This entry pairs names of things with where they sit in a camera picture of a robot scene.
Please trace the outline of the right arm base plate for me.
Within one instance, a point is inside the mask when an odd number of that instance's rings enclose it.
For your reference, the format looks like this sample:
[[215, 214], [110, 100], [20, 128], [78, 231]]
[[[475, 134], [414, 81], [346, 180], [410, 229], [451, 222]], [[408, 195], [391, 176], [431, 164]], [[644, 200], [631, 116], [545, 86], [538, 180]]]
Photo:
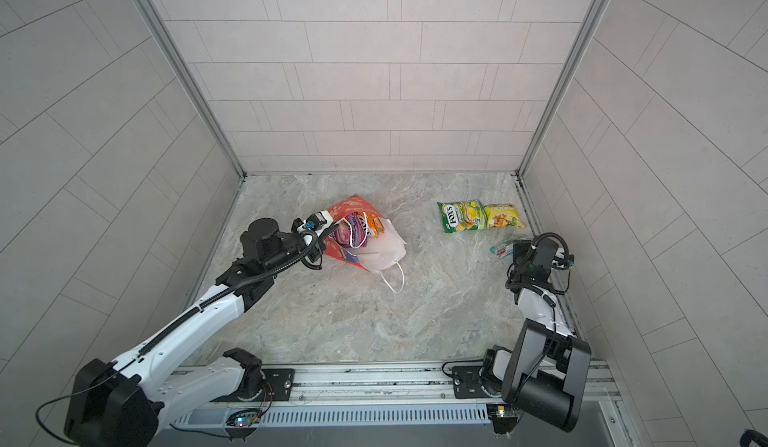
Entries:
[[453, 382], [457, 399], [500, 398], [502, 381], [481, 365], [449, 365], [448, 375]]

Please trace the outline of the right corner aluminium post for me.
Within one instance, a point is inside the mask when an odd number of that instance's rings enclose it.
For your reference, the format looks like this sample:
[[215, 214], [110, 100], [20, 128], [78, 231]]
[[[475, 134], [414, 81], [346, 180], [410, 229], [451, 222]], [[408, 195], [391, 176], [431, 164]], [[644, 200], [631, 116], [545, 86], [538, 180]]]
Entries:
[[543, 143], [551, 123], [553, 122], [555, 114], [557, 113], [557, 109], [559, 108], [559, 105], [561, 104], [567, 92], [568, 86], [572, 81], [583, 56], [585, 55], [586, 50], [588, 49], [588, 45], [591, 39], [596, 33], [596, 29], [609, 3], [610, 0], [591, 1], [587, 9], [584, 21], [582, 22], [576, 39], [570, 48], [555, 87], [550, 95], [549, 100], [546, 103], [542, 117], [537, 125], [536, 130], [534, 131], [531, 143], [527, 148], [519, 169], [516, 172], [518, 178], [523, 179], [531, 169], [532, 163]]

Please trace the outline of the green Fox's candy packet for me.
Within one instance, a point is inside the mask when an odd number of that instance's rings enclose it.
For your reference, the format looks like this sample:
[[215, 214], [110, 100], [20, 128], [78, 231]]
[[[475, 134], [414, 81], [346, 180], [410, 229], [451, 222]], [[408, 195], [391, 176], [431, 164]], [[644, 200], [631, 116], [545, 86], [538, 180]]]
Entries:
[[475, 199], [460, 202], [438, 202], [445, 233], [485, 230], [487, 215], [483, 204]]

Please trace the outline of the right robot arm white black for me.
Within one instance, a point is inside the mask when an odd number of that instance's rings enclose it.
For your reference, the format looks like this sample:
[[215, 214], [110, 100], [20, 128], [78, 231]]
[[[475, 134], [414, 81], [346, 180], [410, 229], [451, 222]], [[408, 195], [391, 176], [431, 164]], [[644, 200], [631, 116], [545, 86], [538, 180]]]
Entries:
[[567, 290], [551, 281], [554, 271], [568, 273], [574, 260], [565, 239], [554, 232], [513, 244], [505, 288], [525, 320], [514, 348], [488, 349], [480, 372], [488, 394], [564, 432], [576, 426], [591, 361], [589, 344], [559, 312]]

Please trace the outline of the left green circuit board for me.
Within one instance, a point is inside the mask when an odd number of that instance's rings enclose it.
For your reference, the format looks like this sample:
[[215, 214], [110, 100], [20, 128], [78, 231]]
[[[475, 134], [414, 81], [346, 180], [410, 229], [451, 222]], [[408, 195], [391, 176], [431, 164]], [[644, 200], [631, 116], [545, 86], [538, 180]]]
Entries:
[[259, 408], [236, 411], [225, 421], [225, 431], [232, 438], [245, 439], [258, 429], [262, 413]]

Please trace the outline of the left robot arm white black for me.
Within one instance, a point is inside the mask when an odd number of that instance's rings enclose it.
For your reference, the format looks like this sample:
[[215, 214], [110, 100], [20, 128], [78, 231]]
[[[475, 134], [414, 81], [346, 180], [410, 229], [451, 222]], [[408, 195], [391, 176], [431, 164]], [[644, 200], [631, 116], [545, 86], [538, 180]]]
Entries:
[[277, 275], [301, 263], [322, 266], [324, 241], [336, 228], [327, 211], [294, 220], [281, 231], [273, 218], [253, 221], [241, 235], [242, 257], [203, 297], [137, 346], [105, 362], [94, 359], [75, 377], [63, 433], [78, 446], [146, 446], [159, 430], [219, 398], [272, 397], [262, 362], [227, 350], [207, 366], [174, 371], [224, 326], [252, 308]]

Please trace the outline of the white perforated vent strip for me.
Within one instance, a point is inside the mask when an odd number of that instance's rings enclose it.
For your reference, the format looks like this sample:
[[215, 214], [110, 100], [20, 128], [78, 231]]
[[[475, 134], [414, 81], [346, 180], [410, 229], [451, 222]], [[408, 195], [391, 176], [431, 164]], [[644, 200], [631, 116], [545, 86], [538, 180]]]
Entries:
[[[225, 429], [229, 415], [243, 409], [198, 409], [173, 424], [187, 430]], [[474, 403], [274, 406], [261, 416], [258, 427], [482, 425], [489, 422], [486, 406]]]

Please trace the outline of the yellow snack packet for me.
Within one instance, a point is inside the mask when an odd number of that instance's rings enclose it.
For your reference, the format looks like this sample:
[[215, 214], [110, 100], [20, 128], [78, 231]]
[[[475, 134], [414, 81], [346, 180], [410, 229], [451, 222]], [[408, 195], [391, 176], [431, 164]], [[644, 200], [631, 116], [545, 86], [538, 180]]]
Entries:
[[513, 204], [488, 204], [484, 206], [484, 213], [487, 229], [525, 228], [525, 224]]

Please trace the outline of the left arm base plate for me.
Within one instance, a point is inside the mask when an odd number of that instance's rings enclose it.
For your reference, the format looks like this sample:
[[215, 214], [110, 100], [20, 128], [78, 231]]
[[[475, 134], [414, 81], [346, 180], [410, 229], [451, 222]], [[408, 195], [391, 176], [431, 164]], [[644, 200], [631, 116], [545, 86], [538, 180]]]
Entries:
[[262, 369], [258, 376], [246, 376], [235, 392], [215, 398], [214, 402], [288, 401], [294, 377], [294, 369]]

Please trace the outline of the corner aluminium post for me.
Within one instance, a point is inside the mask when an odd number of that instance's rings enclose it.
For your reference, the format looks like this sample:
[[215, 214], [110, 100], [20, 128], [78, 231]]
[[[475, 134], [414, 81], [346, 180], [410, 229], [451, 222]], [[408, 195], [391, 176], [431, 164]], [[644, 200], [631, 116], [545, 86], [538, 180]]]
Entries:
[[555, 87], [550, 95], [549, 100], [546, 103], [542, 117], [537, 125], [536, 130], [534, 131], [531, 143], [527, 148], [519, 169], [516, 172], [518, 178], [523, 179], [531, 169], [532, 163], [543, 143], [551, 123], [553, 122], [555, 114], [557, 113], [557, 109], [559, 108], [559, 105], [561, 104], [567, 92], [568, 86], [572, 81], [583, 56], [585, 55], [586, 50], [588, 49], [588, 45], [591, 39], [596, 33], [596, 29], [609, 3], [610, 0], [591, 1], [587, 9], [584, 21], [582, 22], [576, 39], [570, 48]]
[[145, 21], [150, 32], [154, 36], [161, 53], [176, 74], [182, 89], [188, 96], [198, 115], [201, 117], [204, 125], [210, 130], [219, 145], [222, 147], [226, 157], [229, 159], [238, 177], [241, 180], [244, 180], [247, 176], [246, 172], [242, 168], [242, 165], [240, 164], [232, 146], [230, 145], [230, 142], [226, 138], [219, 122], [215, 118], [215, 115], [207, 100], [204, 98], [203, 92], [193, 77], [189, 66], [182, 58], [182, 55], [175, 45], [169, 30], [163, 22], [163, 19], [160, 17], [158, 10], [153, 5], [151, 0], [132, 1], [139, 14]]

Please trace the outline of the teal Fox's candy packet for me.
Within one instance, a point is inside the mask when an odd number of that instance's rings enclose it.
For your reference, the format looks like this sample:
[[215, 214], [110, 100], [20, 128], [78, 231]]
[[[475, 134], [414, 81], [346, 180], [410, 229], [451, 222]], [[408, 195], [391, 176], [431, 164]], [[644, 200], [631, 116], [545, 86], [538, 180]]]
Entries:
[[514, 254], [514, 248], [517, 245], [527, 246], [530, 240], [524, 237], [511, 238], [502, 241], [501, 243], [494, 245], [490, 248], [490, 252], [498, 258], [507, 257]]

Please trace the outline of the snacks inside bag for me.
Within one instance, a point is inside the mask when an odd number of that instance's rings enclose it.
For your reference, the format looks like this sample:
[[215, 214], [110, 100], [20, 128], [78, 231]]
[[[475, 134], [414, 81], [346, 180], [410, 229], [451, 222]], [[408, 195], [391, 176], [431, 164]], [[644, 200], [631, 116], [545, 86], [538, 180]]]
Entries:
[[370, 239], [377, 239], [383, 232], [383, 223], [377, 215], [352, 212], [337, 222], [332, 237], [342, 247], [356, 249], [366, 247]]

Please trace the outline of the red paper gift bag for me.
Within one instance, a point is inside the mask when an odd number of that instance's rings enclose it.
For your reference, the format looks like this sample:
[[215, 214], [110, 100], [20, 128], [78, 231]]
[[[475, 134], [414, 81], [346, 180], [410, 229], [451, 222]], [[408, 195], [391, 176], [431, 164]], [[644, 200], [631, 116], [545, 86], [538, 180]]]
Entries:
[[335, 229], [324, 240], [326, 254], [378, 274], [395, 294], [405, 286], [400, 261], [406, 242], [391, 220], [359, 195], [351, 196], [328, 209]]

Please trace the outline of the right circuit board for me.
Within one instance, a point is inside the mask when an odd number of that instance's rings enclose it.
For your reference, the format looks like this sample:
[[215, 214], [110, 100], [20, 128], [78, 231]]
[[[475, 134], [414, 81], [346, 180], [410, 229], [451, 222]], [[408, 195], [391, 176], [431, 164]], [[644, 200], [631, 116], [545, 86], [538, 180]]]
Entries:
[[496, 435], [511, 434], [520, 421], [520, 412], [507, 404], [487, 404], [486, 410]]

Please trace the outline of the aluminium mounting rail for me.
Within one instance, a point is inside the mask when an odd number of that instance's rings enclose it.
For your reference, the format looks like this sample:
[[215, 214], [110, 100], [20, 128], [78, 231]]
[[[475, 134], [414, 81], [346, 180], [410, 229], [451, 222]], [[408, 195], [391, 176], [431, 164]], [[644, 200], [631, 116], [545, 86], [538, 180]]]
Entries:
[[[477, 362], [267, 364], [267, 368], [295, 370], [288, 401], [277, 406], [500, 403], [502, 398], [457, 399], [448, 375], [449, 365]], [[238, 389], [239, 364], [220, 359], [208, 366], [181, 366], [164, 380], [153, 381], [148, 397], [183, 412]]]

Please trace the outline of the left corner aluminium post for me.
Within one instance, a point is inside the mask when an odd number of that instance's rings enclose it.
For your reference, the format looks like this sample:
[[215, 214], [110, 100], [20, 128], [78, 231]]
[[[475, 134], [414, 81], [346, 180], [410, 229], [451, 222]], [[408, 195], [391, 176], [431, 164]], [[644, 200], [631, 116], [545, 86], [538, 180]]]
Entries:
[[226, 138], [219, 122], [215, 118], [215, 115], [207, 100], [204, 98], [203, 92], [193, 77], [189, 66], [182, 58], [182, 55], [175, 45], [169, 30], [163, 22], [163, 19], [160, 17], [158, 10], [153, 5], [151, 0], [132, 1], [139, 14], [145, 21], [150, 32], [154, 36], [161, 53], [176, 74], [182, 89], [188, 96], [198, 115], [201, 117], [204, 125], [210, 130], [219, 145], [222, 147], [226, 157], [229, 159], [238, 177], [241, 180], [244, 180], [247, 176], [246, 172], [242, 168], [242, 165], [240, 164], [232, 146], [230, 145], [230, 142]]

